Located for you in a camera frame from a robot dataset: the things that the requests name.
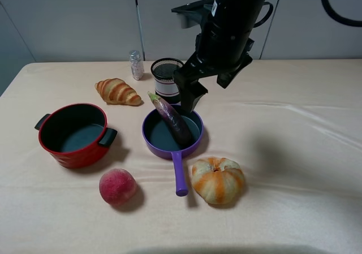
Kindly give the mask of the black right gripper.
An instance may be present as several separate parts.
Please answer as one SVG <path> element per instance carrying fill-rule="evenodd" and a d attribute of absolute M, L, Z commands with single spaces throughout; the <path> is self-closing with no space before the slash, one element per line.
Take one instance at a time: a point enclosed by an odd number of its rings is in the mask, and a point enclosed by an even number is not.
<path fill-rule="evenodd" d="M 199 33 L 195 52 L 174 72 L 182 109 L 192 112 L 200 98 L 208 93 L 199 79 L 217 75 L 217 84 L 226 89 L 237 74 L 253 61 L 248 53 L 253 44 L 249 33 L 240 36 Z"/>

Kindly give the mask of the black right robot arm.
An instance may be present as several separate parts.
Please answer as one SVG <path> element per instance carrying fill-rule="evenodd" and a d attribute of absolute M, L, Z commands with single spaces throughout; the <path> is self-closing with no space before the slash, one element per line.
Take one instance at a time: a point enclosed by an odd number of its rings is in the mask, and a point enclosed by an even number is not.
<path fill-rule="evenodd" d="M 195 52 L 173 75 L 181 107 L 191 112 L 208 92 L 199 79 L 216 76 L 217 84 L 227 88 L 252 62 L 248 53 L 254 41 L 249 35 L 271 17 L 273 5 L 266 0 L 200 0 L 172 12 L 184 18 L 183 28 L 201 28 Z"/>

